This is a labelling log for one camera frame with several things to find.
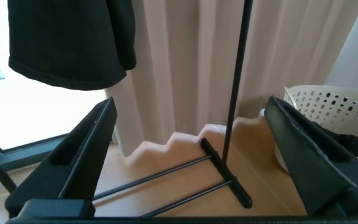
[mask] curtain fold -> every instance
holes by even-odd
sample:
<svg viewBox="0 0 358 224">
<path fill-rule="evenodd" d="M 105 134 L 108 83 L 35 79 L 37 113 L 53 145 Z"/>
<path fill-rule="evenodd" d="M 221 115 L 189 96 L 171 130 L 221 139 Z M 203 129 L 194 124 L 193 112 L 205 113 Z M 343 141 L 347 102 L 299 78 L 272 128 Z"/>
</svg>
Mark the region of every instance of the curtain fold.
<svg viewBox="0 0 358 224">
<path fill-rule="evenodd" d="M 244 2 L 132 3 L 137 66 L 106 90 L 125 156 L 226 123 Z M 357 15 L 358 0 L 254 0 L 237 114 L 256 117 L 285 85 L 323 84 Z"/>
</svg>

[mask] laundry basket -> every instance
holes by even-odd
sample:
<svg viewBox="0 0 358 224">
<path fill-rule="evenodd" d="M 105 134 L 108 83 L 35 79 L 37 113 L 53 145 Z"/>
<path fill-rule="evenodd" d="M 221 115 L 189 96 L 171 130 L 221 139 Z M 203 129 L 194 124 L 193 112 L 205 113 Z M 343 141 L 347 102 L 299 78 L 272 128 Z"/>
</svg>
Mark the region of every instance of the laundry basket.
<svg viewBox="0 0 358 224">
<path fill-rule="evenodd" d="M 357 124 L 352 122 L 358 116 L 358 90 L 356 89 L 320 85 L 284 87 L 283 99 L 309 120 L 330 131 L 355 134 L 349 133 L 348 130 L 358 129 Z M 287 169 L 277 145 L 275 155 L 280 165 Z"/>
</svg>

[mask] horizontal rod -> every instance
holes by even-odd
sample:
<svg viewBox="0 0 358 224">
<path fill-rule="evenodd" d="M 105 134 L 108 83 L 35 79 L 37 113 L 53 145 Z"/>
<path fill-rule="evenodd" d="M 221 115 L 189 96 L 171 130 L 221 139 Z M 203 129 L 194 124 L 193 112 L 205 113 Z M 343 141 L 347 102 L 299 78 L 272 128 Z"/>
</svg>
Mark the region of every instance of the horizontal rod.
<svg viewBox="0 0 358 224">
<path fill-rule="evenodd" d="M 175 207 L 177 207 L 177 206 L 179 206 L 179 205 L 183 205 L 184 203 L 187 203 L 187 202 L 192 201 L 192 200 L 194 200 L 194 199 L 196 199 L 196 198 L 199 198 L 199 197 L 201 197 L 201 196 L 203 196 L 203 195 L 206 195 L 206 194 L 208 194 L 208 193 L 211 193 L 211 192 L 214 191 L 214 190 L 220 189 L 220 188 L 222 188 L 222 187 L 224 187 L 224 186 L 230 184 L 231 182 L 232 182 L 232 181 L 229 180 L 229 181 L 226 181 L 226 182 L 222 182 L 222 183 L 220 183 L 220 184 L 216 184 L 216 185 L 214 185 L 214 186 L 212 186 L 212 187 L 210 187 L 210 188 L 207 188 L 207 189 L 205 189 L 205 190 L 202 190 L 202 191 L 200 191 L 200 192 L 197 192 L 197 193 L 195 193 L 195 194 L 193 194 L 193 195 L 190 195 L 190 196 L 185 197 L 185 198 L 183 198 L 183 199 L 181 199 L 181 200 L 179 200 L 179 201 L 173 202 L 173 203 L 171 203 L 171 204 L 169 204 L 169 205 L 166 205 L 166 206 L 164 206 L 164 207 L 161 207 L 161 208 L 159 208 L 159 209 L 156 209 L 156 210 L 154 210 L 154 211 L 152 211 L 152 212 L 149 212 L 149 213 L 147 213 L 147 214 L 145 214 L 145 215 L 142 215 L 142 216 L 140 216 L 140 217 L 154 217 L 154 216 L 156 216 L 156 215 L 158 215 L 158 214 L 161 214 L 161 213 L 163 213 L 163 212 L 168 211 L 169 209 L 175 208 Z"/>
<path fill-rule="evenodd" d="M 120 187 L 116 187 L 115 189 L 111 189 L 111 190 L 108 190 L 108 191 L 105 191 L 103 193 L 100 193 L 100 194 L 97 194 L 93 197 L 93 200 L 97 200 L 97 199 L 101 199 L 103 197 L 106 197 L 108 195 L 111 195 L 111 194 L 115 194 L 117 192 L 120 192 L 122 190 L 125 190 L 125 189 L 128 189 L 128 188 L 131 188 L 131 187 L 134 187 L 136 185 L 139 185 L 139 184 L 143 184 L 149 180 L 154 180 L 158 177 L 161 177 L 163 175 L 167 175 L 167 174 L 170 174 L 172 172 L 175 172 L 177 170 L 180 170 L 180 169 L 183 169 L 183 168 L 186 168 L 188 166 L 191 166 L 191 165 L 194 165 L 196 163 L 199 163 L 199 162 L 202 162 L 204 160 L 207 160 L 207 159 L 210 159 L 212 158 L 212 155 L 208 155 L 208 156 L 204 156 L 204 157 L 201 157 L 201 158 L 198 158 L 198 159 L 195 159 L 195 160 L 192 160 L 190 162 L 186 162 L 184 164 L 180 164 L 178 166 L 175 166 L 175 167 L 172 167 L 170 169 L 167 169 L 167 170 L 164 170 L 164 171 L 161 171 L 161 172 L 158 172 L 156 174 L 153 174 L 153 175 L 150 175 L 148 177 L 144 177 L 142 179 L 139 179 L 139 180 L 135 180 L 131 183 L 128 183 L 128 184 L 124 184 Z"/>
</svg>

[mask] curtain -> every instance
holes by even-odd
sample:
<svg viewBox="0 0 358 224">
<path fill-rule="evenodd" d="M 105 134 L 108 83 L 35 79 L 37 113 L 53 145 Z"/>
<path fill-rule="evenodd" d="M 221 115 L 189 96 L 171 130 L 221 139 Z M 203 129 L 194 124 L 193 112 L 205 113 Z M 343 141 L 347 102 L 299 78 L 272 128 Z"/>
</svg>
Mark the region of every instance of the curtain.
<svg viewBox="0 0 358 224">
<path fill-rule="evenodd" d="M 225 124 L 242 0 L 133 0 L 137 66 L 106 90 L 125 156 L 143 141 Z M 283 86 L 325 82 L 358 0 L 254 0 L 237 115 L 253 118 Z"/>
</svg>

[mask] wooden floor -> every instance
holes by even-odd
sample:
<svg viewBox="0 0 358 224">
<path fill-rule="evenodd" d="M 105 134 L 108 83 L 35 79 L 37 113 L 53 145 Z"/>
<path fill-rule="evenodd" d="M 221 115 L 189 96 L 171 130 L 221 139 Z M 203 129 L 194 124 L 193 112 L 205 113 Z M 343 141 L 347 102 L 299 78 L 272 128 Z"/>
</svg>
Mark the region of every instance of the wooden floor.
<svg viewBox="0 0 358 224">
<path fill-rule="evenodd" d="M 224 126 L 208 124 L 199 136 L 174 133 L 167 145 L 144 142 L 130 157 L 111 146 L 104 162 L 96 193 L 131 182 L 204 155 L 199 147 L 206 137 L 219 153 Z M 274 157 L 274 141 L 264 119 L 238 118 L 234 124 L 228 166 L 254 201 L 246 209 L 229 187 L 202 196 L 162 217 L 306 215 L 291 178 Z M 11 172 L 20 184 L 36 166 Z M 210 161 L 138 185 L 94 202 L 97 217 L 139 216 L 222 181 Z M 8 193 L 0 187 L 0 223 L 7 220 L 4 201 Z"/>
</svg>

